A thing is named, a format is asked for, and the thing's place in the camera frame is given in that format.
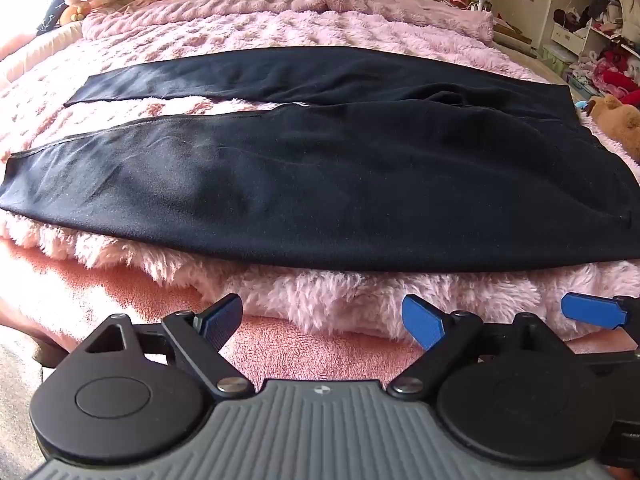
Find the black pants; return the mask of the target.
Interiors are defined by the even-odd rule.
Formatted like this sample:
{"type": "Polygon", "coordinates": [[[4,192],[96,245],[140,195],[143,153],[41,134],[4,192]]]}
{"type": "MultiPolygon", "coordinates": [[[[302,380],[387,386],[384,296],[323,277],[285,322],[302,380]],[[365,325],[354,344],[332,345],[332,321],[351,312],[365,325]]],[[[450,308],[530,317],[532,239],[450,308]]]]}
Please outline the black pants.
{"type": "Polygon", "coordinates": [[[143,118],[12,155],[1,206],[216,258],[494,272],[639,255],[639,187],[570,92],[346,47],[194,56],[91,76],[74,103],[205,96],[256,112],[143,118]]]}

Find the pink bed sheet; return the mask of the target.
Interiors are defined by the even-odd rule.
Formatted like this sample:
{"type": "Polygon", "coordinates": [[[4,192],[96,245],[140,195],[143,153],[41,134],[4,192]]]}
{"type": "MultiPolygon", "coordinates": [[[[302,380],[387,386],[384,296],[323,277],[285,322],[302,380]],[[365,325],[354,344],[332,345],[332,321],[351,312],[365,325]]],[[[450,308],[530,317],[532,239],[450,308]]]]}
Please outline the pink bed sheet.
{"type": "Polygon", "coordinates": [[[638,291],[639,267],[629,261],[512,274],[337,273],[191,261],[167,284],[129,263],[91,269],[9,240],[1,244],[2,320],[66,350],[113,313],[155,323],[237,294],[244,321],[222,353],[253,382],[388,382],[421,353],[400,318],[409,294],[488,322],[533,312],[577,352],[629,350],[632,341],[620,330],[567,321],[560,301],[568,292],[614,297],[638,291]]]}

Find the brown plush on floor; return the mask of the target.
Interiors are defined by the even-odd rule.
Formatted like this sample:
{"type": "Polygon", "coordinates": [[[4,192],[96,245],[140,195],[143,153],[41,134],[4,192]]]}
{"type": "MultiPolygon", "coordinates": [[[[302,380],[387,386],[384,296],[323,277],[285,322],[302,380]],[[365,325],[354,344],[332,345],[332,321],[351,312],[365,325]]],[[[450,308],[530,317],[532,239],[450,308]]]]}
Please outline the brown plush on floor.
{"type": "Polygon", "coordinates": [[[618,142],[635,162],[639,161],[640,118],[635,107],[607,94],[593,96],[586,113],[606,136],[618,142]]]}

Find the white open wardrobe shelf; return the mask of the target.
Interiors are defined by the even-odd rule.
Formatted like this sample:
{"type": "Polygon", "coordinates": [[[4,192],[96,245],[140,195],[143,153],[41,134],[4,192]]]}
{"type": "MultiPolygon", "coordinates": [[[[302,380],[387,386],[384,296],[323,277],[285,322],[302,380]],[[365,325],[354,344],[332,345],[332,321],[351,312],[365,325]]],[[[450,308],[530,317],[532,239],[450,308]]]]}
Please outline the white open wardrobe shelf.
{"type": "Polygon", "coordinates": [[[539,57],[584,99],[639,91],[639,0],[550,0],[539,57]]]}

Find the dark blue cushion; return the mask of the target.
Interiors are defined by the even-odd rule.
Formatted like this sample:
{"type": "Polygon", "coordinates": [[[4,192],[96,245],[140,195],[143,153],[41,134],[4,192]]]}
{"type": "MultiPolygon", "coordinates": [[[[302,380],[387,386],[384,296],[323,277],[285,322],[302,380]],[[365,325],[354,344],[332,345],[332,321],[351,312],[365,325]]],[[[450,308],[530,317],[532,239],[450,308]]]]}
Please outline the dark blue cushion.
{"type": "Polygon", "coordinates": [[[46,32],[52,32],[60,26],[60,18],[67,9],[65,0],[53,0],[48,7],[46,15],[37,27],[37,35],[43,35],[46,32]]]}

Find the white table lamp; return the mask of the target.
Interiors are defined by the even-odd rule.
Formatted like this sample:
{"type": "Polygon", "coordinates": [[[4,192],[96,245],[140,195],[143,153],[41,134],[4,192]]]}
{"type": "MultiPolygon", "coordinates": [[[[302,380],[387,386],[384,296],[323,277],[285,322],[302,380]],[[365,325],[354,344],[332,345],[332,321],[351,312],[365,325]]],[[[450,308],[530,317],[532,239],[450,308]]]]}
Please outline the white table lamp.
{"type": "Polygon", "coordinates": [[[478,12],[490,12],[492,8],[492,0],[470,0],[468,9],[478,12]]]}

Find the orange plush toy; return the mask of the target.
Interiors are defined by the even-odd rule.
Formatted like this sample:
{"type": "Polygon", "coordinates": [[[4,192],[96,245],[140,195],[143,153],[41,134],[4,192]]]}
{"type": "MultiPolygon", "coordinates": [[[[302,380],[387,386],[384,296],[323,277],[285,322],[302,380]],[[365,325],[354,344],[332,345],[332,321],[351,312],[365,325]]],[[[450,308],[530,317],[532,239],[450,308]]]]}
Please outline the orange plush toy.
{"type": "Polygon", "coordinates": [[[66,6],[58,20],[58,24],[64,26],[70,23],[81,22],[91,11],[92,4],[87,0],[81,0],[78,3],[66,6]]]}

